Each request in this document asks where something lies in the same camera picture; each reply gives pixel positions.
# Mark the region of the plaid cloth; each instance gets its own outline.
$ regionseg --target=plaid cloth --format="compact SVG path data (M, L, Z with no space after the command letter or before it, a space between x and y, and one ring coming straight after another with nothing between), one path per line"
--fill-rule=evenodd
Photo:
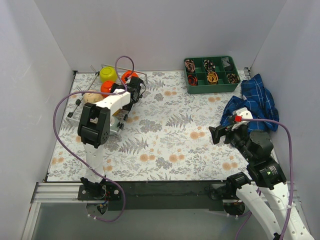
M244 80L241 83L242 98L233 96L225 106L220 121L222 126L228 126L228 117L232 116L234 110L246 107L254 119L271 119L279 121L279 113L275 108L274 98L270 91L264 87L260 74L255 75L250 80ZM278 125L269 122L250 122L248 132L252 130L272 130L276 131Z

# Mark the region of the blue plaid towel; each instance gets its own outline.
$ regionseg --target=blue plaid towel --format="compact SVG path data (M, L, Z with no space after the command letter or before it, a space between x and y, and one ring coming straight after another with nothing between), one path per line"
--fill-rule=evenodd
M220 124L228 126L228 117L232 116L234 110L246 107L254 119L271 119L279 121L279 113L275 108L274 98L270 91L264 87L260 74L250 80L241 83L242 98L233 96L225 106ZM255 129L276 131L278 125L269 122L250 122L248 132Z

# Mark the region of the green compartment box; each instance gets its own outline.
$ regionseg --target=green compartment box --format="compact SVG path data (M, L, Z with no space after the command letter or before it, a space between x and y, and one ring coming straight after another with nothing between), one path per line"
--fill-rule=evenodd
M222 59L228 57L229 63L233 66L224 69ZM236 74L239 77L239 73L235 66L235 62L230 56L207 56L207 57L188 57L184 59L183 65L185 65L186 60L193 60L195 65L195 71L193 73L189 73L187 68L184 67L184 78L186 82L187 92L189 94L211 94L211 93L227 93L233 92L239 83L229 83L227 79L228 74ZM215 72L218 75L218 83L215 85L211 85L208 83L207 74L204 67L204 60L210 60L215 65ZM192 75L197 78L197 86L191 86L188 83L188 76Z

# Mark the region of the table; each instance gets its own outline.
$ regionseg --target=table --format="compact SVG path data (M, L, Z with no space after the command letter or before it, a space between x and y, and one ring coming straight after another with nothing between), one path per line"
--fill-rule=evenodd
M121 132L122 141L110 136L104 145L103 168L114 181L224 180L247 172L247 162L230 144L213 145L208 127L218 126L234 92L188 94L183 71L146 72L148 84ZM245 74L239 70L241 80ZM93 73L77 73L71 88L87 89ZM92 88L99 90L101 82ZM76 95L67 102L59 136L81 158L85 150L77 127L65 120L75 107ZM82 107L74 114L80 117ZM47 182L79 182L86 167L58 142L55 144Z

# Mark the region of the red connector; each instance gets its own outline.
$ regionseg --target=red connector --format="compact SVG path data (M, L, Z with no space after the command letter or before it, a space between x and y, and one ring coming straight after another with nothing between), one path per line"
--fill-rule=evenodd
M242 121L242 116L235 116L234 120L240 123Z

